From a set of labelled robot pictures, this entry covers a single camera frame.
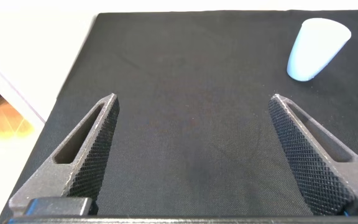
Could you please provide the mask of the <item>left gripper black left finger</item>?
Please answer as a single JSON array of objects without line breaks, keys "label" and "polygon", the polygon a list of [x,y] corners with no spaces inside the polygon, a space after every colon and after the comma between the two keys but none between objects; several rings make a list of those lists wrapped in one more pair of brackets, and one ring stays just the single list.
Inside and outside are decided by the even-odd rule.
[{"label": "left gripper black left finger", "polygon": [[101,190],[119,114],[114,93],[100,99],[51,155],[9,199],[14,215],[23,215],[32,199],[86,197]]}]

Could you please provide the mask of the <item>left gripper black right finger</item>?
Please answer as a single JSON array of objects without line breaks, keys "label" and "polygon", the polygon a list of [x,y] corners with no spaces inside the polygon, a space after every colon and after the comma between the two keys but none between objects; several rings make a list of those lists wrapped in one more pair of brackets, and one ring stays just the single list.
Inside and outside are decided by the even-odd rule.
[{"label": "left gripper black right finger", "polygon": [[304,201],[315,215],[358,215],[358,155],[292,100],[268,103]]}]

